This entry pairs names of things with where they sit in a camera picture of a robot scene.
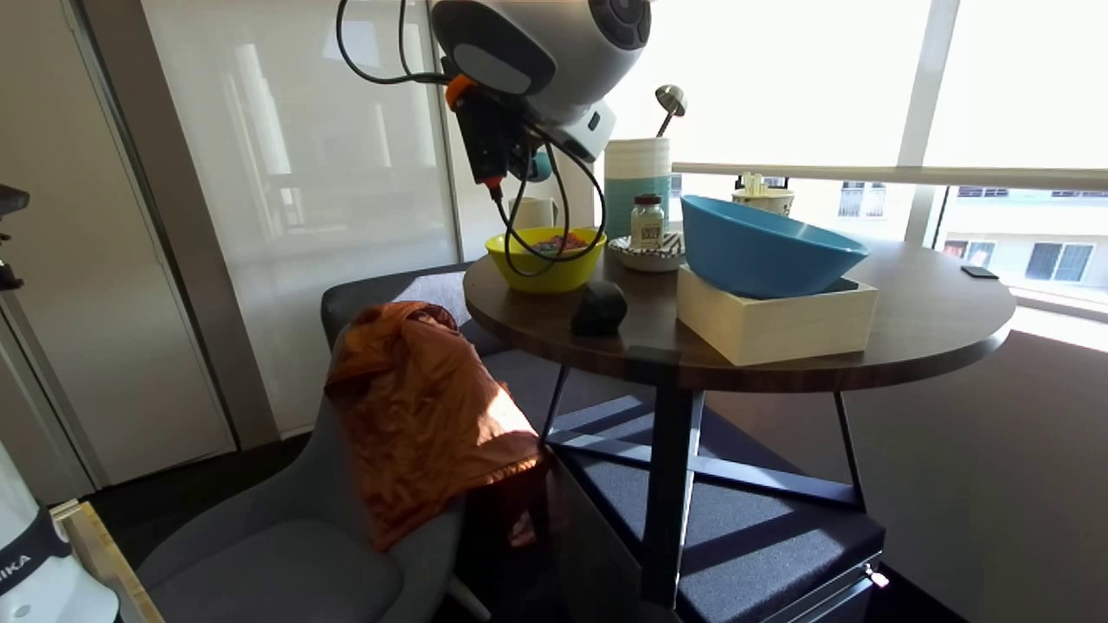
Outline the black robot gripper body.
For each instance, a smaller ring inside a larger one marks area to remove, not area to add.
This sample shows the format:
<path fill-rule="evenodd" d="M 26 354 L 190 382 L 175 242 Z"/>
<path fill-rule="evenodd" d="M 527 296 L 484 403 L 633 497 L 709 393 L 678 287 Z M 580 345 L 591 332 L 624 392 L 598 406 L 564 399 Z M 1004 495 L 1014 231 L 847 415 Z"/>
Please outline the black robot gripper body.
<path fill-rule="evenodd" d="M 503 196 L 503 180 L 513 178 L 513 161 L 524 152 L 544 149 L 544 143 L 527 129 L 513 105 L 477 88 L 463 73 L 448 78 L 448 107 L 456 116 L 470 178 L 491 196 Z"/>

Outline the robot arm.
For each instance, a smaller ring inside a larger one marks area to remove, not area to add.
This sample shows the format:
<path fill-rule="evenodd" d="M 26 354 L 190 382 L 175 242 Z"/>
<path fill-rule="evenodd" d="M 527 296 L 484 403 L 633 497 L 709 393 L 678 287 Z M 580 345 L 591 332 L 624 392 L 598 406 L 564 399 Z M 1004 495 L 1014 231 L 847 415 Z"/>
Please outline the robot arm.
<path fill-rule="evenodd" d="M 650 39 L 650 0 L 431 0 L 448 107 L 470 178 L 544 180 L 539 149 L 596 161 L 618 114 L 604 96 Z"/>

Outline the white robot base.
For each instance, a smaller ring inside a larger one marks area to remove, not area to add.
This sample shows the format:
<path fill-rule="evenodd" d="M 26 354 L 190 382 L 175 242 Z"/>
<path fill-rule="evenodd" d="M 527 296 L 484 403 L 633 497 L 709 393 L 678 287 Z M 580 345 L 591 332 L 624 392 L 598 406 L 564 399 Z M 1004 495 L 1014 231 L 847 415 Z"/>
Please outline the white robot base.
<path fill-rule="evenodd" d="M 0 446 L 0 623 L 117 623 L 102 584 Z"/>

